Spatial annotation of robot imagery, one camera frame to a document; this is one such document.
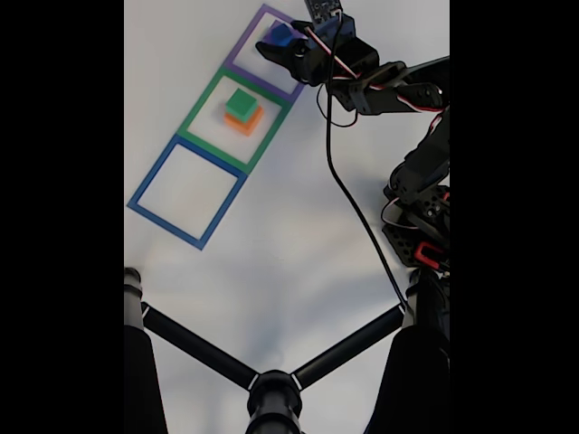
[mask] tripod leg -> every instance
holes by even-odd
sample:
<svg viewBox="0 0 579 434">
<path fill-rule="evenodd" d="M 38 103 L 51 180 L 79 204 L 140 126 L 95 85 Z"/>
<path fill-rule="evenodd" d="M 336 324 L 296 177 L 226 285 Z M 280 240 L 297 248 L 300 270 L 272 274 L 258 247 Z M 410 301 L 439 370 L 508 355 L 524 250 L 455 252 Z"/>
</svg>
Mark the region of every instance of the tripod leg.
<svg viewBox="0 0 579 434">
<path fill-rule="evenodd" d="M 167 434 L 151 339 L 141 314 L 140 276 L 125 269 L 124 433 Z"/>
</svg>

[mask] white wire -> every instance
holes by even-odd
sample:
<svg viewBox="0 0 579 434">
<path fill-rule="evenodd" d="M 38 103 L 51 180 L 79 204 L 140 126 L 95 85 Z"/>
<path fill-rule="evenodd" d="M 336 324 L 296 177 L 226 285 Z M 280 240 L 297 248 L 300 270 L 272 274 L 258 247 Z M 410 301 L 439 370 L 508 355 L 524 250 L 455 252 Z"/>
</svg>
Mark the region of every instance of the white wire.
<svg viewBox="0 0 579 434">
<path fill-rule="evenodd" d="M 382 218 L 382 221 L 384 223 L 387 224 L 392 224 L 393 226 L 397 227 L 397 228 L 402 228 L 402 229 L 418 229 L 418 226 L 404 226 L 403 224 L 398 224 L 398 223 L 394 223 L 394 222 L 390 222 L 387 219 L 384 218 L 384 211 L 386 211 L 388 208 L 390 208 L 390 206 L 394 205 L 396 203 L 396 201 L 400 199 L 399 197 L 395 198 L 394 200 L 390 201 L 389 203 L 386 204 L 386 206 L 384 207 L 384 209 L 382 210 L 382 215 L 380 216 Z"/>
<path fill-rule="evenodd" d="M 401 97 L 400 95 L 396 95 L 396 99 L 398 99 L 403 104 L 406 104 L 408 107 L 410 107 L 414 111 L 417 111 L 418 113 L 441 113 L 442 111 L 444 111 L 444 108 L 427 108 L 414 106 L 412 102 L 410 102 L 408 99 Z"/>
<path fill-rule="evenodd" d="M 306 29 L 306 32 L 309 33 L 309 35 L 311 36 L 311 39 L 313 39 L 326 53 L 328 56 L 332 55 L 332 51 L 327 47 L 327 45 L 324 44 L 324 42 L 318 38 L 318 36 L 312 32 L 312 30 L 308 27 Z M 336 63 L 338 65 L 340 65 L 342 68 L 344 68 L 345 71 L 347 71 L 349 74 L 351 74 L 355 79 L 357 79 L 356 74 L 345 64 L 343 63 L 339 57 L 335 56 L 334 59 L 336 60 Z"/>
</svg>

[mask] white table surface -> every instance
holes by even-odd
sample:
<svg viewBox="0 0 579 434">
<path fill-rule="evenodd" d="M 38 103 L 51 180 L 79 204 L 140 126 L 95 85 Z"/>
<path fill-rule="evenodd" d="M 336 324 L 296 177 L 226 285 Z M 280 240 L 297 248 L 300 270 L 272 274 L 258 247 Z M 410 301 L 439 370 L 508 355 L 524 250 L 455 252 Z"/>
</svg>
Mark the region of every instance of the white table surface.
<svg viewBox="0 0 579 434">
<path fill-rule="evenodd" d="M 262 3 L 125 0 L 125 204 Z M 300 0 L 268 4 L 308 20 Z M 450 53 L 449 0 L 342 4 L 381 63 L 413 66 Z M 144 299 L 258 372 L 291 372 L 397 304 L 371 241 L 327 168 L 315 97 L 315 89 L 303 91 L 204 250 L 124 208 L 125 265 L 141 272 Z M 335 111 L 336 122 L 352 116 Z M 403 290 L 408 269 L 380 231 L 382 188 L 431 120 L 389 114 L 333 128 L 336 169 Z M 245 432 L 248 393 L 151 338 L 169 432 Z M 391 342 L 389 336 L 305 390 L 302 429 L 361 434 Z"/>
</svg>

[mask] tripod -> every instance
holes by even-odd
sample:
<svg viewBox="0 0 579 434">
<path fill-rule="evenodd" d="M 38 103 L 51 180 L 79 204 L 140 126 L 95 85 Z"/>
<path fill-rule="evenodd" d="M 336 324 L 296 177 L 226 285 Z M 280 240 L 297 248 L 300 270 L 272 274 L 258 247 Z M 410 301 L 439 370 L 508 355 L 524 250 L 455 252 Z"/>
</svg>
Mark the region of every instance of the tripod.
<svg viewBox="0 0 579 434">
<path fill-rule="evenodd" d="M 436 303 L 432 302 L 433 291 L 424 291 L 429 295 L 424 298 L 424 303 L 418 304 L 417 295 L 420 292 L 418 289 L 440 283 L 433 272 L 415 272 L 411 277 L 411 283 L 414 285 L 407 292 L 410 305 L 413 307 L 414 319 L 404 318 L 400 305 L 393 307 L 292 373 L 282 371 L 257 373 L 142 302 L 140 280 L 140 275 L 135 269 L 125 268 L 125 433 L 155 434 L 167 433 L 167 430 L 153 349 L 150 338 L 144 332 L 145 327 L 249 392 L 247 409 L 250 422 L 245 434 L 304 434 L 299 426 L 302 409 L 300 393 L 399 329 L 403 325 L 403 320 L 412 322 L 417 316 L 422 316 L 422 312 L 426 312 L 422 307 L 426 306 L 426 301 L 428 306 L 434 306 Z M 430 323 L 443 322 L 440 315 L 432 318 L 432 315 L 425 313 L 423 317 Z M 425 357 L 433 355 L 439 362 L 440 345 L 428 346 L 426 355 L 413 355 L 412 358 L 423 363 Z M 413 373 L 413 376 L 417 382 L 421 381 L 419 373 Z"/>
</svg>

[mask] black cable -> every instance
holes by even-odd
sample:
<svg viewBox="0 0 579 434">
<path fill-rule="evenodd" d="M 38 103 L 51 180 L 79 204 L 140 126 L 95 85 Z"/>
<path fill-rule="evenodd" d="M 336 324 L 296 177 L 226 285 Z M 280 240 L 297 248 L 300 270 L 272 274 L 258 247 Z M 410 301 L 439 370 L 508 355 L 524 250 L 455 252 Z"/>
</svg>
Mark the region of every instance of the black cable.
<svg viewBox="0 0 579 434">
<path fill-rule="evenodd" d="M 334 36 L 334 42 L 332 43 L 332 54 L 330 55 L 330 59 L 329 59 L 329 74 L 327 76 L 328 92 L 330 92 L 330 90 L 332 89 L 332 81 L 334 79 L 334 64 L 335 64 L 336 51 L 337 51 L 337 36 L 339 35 L 340 30 L 342 30 L 342 25 L 344 24 L 344 22 L 342 20 L 342 14 L 340 14 L 339 19 L 340 19 L 340 24 L 337 28 L 336 35 Z M 362 211 L 360 210 L 360 208 L 358 207 L 358 204 L 354 200 L 354 197 L 352 197 L 352 194 L 350 194 L 350 192 L 346 189 L 346 186 L 344 185 L 344 183 L 342 183 L 342 180 L 337 175 L 336 169 L 334 168 L 334 163 L 332 162 L 331 132 L 332 132 L 332 98 L 328 94 L 327 118 L 326 118 L 326 157 L 327 157 L 327 165 L 329 167 L 329 171 L 332 173 L 332 176 L 334 176 L 336 183 L 342 189 L 342 192 L 346 195 L 348 201 L 350 201 L 352 207 L 354 208 L 354 211 L 356 211 L 358 218 L 360 219 L 360 221 L 364 225 L 365 231 L 368 232 L 368 236 L 370 237 L 370 240 L 372 240 L 372 244 L 374 244 L 374 247 L 376 249 L 376 252 L 378 253 L 378 256 L 380 257 L 380 260 L 382 261 L 382 265 L 384 266 L 386 274 L 388 275 L 388 278 L 390 279 L 390 282 L 392 283 L 392 286 L 394 287 L 394 291 L 396 292 L 396 295 L 400 299 L 400 303 L 404 306 L 405 310 L 407 310 L 411 314 L 413 314 L 412 309 L 410 308 L 410 306 L 408 306 L 408 301 L 406 301 L 406 299 L 403 297 L 402 292 L 400 291 L 400 288 L 398 287 L 398 284 L 396 283 L 396 280 L 394 278 L 394 274 L 392 274 L 392 271 L 390 270 L 390 267 L 388 266 L 388 262 L 386 262 L 386 258 L 384 257 L 384 254 L 383 254 L 382 250 L 380 249 L 380 245 L 378 244 L 378 241 L 377 241 L 376 237 L 374 236 L 374 233 L 372 232 L 370 225 L 366 221 L 364 215 L 362 214 Z"/>
<path fill-rule="evenodd" d="M 316 104 L 318 104 L 319 112 L 322 114 L 322 116 L 324 117 L 324 119 L 327 120 L 327 117 L 326 117 L 326 115 L 324 114 L 324 110 L 322 109 L 322 106 L 321 106 L 321 104 L 319 103 L 319 94 L 321 93 L 323 87 L 324 87 L 323 85 L 320 85 L 320 86 L 319 86 L 318 95 L 316 96 Z M 334 127 L 339 127 L 339 128 L 350 128 L 350 127 L 353 127 L 353 126 L 356 124 L 357 121 L 358 121 L 358 110 L 356 110 L 356 115 L 354 116 L 354 120 L 352 121 L 352 123 L 347 124 L 347 125 L 340 125 L 340 124 L 336 124 L 336 123 L 332 122 L 332 125 L 333 125 Z"/>
</svg>

